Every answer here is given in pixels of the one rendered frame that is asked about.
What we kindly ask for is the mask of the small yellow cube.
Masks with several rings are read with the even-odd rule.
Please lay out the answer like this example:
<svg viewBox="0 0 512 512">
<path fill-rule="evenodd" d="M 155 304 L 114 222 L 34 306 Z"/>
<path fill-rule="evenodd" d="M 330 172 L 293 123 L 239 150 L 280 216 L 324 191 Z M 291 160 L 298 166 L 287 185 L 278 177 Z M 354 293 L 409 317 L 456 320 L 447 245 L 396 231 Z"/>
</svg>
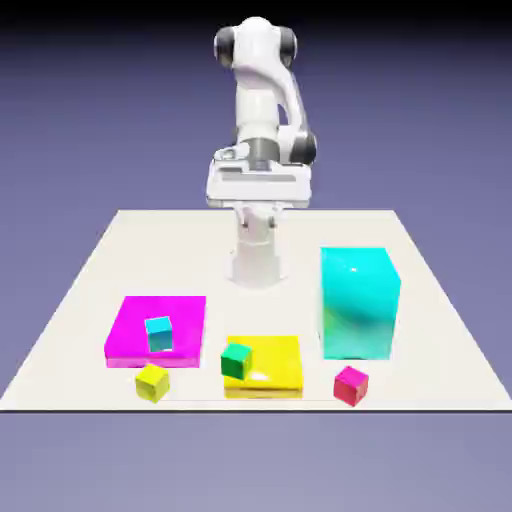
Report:
<svg viewBox="0 0 512 512">
<path fill-rule="evenodd" d="M 147 364 L 136 375 L 135 387 L 140 398 L 158 403 L 170 390 L 169 373 L 165 368 Z"/>
</svg>

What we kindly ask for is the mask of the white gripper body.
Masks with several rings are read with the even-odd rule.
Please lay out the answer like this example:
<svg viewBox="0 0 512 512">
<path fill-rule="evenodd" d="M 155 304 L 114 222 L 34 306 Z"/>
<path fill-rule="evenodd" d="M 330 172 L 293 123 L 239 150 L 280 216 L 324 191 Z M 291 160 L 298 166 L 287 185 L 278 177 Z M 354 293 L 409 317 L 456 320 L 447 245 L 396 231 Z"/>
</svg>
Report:
<svg viewBox="0 0 512 512">
<path fill-rule="evenodd" d="M 239 203 L 306 208 L 311 196 L 311 168 L 306 165 L 271 161 L 269 170 L 256 171 L 246 160 L 210 163 L 206 199 L 215 208 L 232 208 Z"/>
</svg>

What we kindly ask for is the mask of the small green cube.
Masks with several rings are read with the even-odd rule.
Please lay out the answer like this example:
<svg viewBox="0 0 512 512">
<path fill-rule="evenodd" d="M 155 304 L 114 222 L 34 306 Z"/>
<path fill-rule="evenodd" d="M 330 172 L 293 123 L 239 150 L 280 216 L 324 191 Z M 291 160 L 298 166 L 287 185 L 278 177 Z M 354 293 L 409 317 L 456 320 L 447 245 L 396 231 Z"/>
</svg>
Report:
<svg viewBox="0 0 512 512">
<path fill-rule="evenodd" d="M 238 343 L 229 343 L 221 354 L 221 374 L 244 380 L 252 364 L 252 348 Z"/>
</svg>

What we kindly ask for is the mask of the large cyan box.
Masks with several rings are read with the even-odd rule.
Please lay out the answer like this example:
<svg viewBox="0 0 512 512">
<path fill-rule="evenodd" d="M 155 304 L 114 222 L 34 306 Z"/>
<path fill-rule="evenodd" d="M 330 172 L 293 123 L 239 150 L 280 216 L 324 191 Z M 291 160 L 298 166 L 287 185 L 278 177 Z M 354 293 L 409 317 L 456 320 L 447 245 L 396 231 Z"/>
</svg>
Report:
<svg viewBox="0 0 512 512">
<path fill-rule="evenodd" d="M 391 356 L 401 279 L 383 247 L 320 249 L 320 326 L 328 360 Z"/>
</svg>

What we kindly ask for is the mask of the small cyan cube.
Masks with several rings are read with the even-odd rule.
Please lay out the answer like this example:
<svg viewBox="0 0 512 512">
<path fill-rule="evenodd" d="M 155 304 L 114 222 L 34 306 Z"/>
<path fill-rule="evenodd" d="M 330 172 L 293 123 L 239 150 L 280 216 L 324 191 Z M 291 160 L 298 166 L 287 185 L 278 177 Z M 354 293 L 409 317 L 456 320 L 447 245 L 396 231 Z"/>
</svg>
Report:
<svg viewBox="0 0 512 512">
<path fill-rule="evenodd" d="M 151 352 L 173 348 L 173 330 L 169 316 L 147 318 L 144 320 L 144 325 Z"/>
</svg>

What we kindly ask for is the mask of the large magenta box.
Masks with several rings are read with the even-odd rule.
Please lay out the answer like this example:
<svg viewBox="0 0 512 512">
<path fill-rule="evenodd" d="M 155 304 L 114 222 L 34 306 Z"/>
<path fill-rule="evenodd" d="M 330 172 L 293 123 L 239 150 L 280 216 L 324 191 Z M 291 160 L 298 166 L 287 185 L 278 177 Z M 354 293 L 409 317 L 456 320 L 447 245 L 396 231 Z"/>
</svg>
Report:
<svg viewBox="0 0 512 512">
<path fill-rule="evenodd" d="M 204 296 L 127 296 L 104 344 L 109 368 L 164 368 L 200 366 L 206 298 Z M 172 326 L 172 348 L 151 351 L 145 320 L 167 317 Z"/>
</svg>

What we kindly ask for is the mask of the small red cube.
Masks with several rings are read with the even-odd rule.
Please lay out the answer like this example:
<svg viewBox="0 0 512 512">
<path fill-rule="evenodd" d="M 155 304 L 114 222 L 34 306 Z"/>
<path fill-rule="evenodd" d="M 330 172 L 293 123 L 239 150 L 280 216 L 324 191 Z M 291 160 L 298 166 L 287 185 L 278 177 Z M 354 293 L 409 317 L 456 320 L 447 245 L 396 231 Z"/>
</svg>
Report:
<svg viewBox="0 0 512 512">
<path fill-rule="evenodd" d="M 368 374 L 352 366 L 346 366 L 334 378 L 333 396 L 355 407 L 366 396 L 368 385 Z"/>
</svg>

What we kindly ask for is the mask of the large yellow box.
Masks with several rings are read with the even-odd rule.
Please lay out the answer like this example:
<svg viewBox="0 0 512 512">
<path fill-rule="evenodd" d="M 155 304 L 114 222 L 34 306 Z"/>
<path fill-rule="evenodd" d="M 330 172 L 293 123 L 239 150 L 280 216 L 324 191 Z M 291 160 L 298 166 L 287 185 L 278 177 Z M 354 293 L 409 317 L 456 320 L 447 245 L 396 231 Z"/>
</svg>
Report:
<svg viewBox="0 0 512 512">
<path fill-rule="evenodd" d="M 226 398 L 284 399 L 302 396 L 304 378 L 297 336 L 229 336 L 227 345 L 229 343 L 251 347 L 252 364 L 244 380 L 222 375 Z"/>
</svg>

